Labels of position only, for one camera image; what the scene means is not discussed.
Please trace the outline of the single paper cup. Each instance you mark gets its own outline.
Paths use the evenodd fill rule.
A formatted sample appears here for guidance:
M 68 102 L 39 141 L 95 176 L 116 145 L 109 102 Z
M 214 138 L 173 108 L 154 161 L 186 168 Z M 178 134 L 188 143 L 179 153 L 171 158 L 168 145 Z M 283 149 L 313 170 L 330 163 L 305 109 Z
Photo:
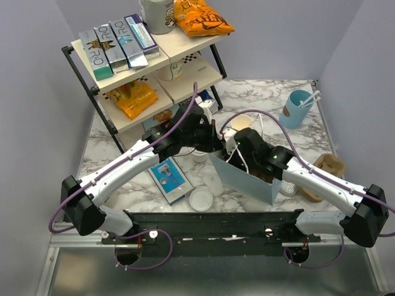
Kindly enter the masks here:
M 194 150 L 191 154 L 191 157 L 196 163 L 204 163 L 208 158 L 208 153 Z

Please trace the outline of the single brown cup carrier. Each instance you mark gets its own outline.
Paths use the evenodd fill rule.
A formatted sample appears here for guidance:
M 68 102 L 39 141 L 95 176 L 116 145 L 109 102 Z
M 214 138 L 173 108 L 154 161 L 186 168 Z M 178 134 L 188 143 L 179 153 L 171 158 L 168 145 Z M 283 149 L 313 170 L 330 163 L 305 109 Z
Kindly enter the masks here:
M 266 182 L 267 184 L 272 184 L 274 177 L 273 176 L 267 176 L 261 172 L 259 172 L 258 170 L 251 170 L 250 174 L 255 176 L 256 178 L 259 178 L 260 180 Z

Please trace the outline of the light blue paper bag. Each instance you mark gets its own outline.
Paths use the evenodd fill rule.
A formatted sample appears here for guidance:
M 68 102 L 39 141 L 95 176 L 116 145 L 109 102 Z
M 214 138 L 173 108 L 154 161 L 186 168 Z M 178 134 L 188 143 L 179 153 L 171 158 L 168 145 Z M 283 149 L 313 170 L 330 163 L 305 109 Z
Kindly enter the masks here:
M 222 135 L 225 128 L 226 126 L 223 126 L 219 132 L 220 135 Z M 255 176 L 228 163 L 226 161 L 228 156 L 226 148 L 209 154 L 209 158 L 213 163 L 222 184 L 272 206 L 279 193 L 280 182 L 273 181 L 272 184 L 267 184 L 259 178 L 256 178 Z

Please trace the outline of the stack of paper cups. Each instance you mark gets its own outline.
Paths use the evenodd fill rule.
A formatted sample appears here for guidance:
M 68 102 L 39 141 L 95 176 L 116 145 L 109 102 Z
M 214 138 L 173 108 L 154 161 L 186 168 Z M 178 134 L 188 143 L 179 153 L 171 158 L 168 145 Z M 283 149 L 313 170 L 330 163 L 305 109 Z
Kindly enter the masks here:
M 231 128 L 236 131 L 241 131 L 245 128 L 252 128 L 253 120 L 246 114 L 241 114 L 234 117 L 230 122 Z

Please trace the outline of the stack of white lids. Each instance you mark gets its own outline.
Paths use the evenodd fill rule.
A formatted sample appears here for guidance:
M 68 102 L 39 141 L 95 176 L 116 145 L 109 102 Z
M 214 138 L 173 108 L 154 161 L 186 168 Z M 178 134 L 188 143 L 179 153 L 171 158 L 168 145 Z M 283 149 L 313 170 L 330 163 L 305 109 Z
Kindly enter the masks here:
M 189 195 L 189 204 L 197 212 L 208 211 L 213 202 L 213 195 L 204 188 L 197 188 Z

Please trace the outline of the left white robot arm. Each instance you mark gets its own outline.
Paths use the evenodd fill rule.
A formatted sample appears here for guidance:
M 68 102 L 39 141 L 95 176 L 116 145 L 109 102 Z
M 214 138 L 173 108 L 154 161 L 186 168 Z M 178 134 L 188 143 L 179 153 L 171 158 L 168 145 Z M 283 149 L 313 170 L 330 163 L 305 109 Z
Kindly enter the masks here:
M 97 172 L 80 180 L 65 178 L 61 202 L 67 219 L 81 236 L 102 230 L 115 234 L 124 244 L 133 242 L 137 229 L 132 215 L 107 207 L 106 201 L 136 175 L 173 157 L 184 147 L 206 153 L 225 147 L 215 121 L 209 120 L 198 105 L 181 106 L 172 119 L 148 129 L 133 147 Z

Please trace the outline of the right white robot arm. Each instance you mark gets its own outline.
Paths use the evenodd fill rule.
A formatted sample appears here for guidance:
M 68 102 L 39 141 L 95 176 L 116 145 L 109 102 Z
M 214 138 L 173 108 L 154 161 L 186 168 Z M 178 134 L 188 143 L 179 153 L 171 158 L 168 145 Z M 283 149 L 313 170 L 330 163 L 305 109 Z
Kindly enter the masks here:
M 226 129 L 223 133 L 229 154 L 238 154 L 247 173 L 258 173 L 293 183 L 318 195 L 336 211 L 302 212 L 284 226 L 285 237 L 293 242 L 305 235 L 344 235 L 362 247 L 373 247 L 389 213 L 384 190 L 372 184 L 366 188 L 347 182 L 307 163 L 283 146 L 265 142 L 251 128 Z

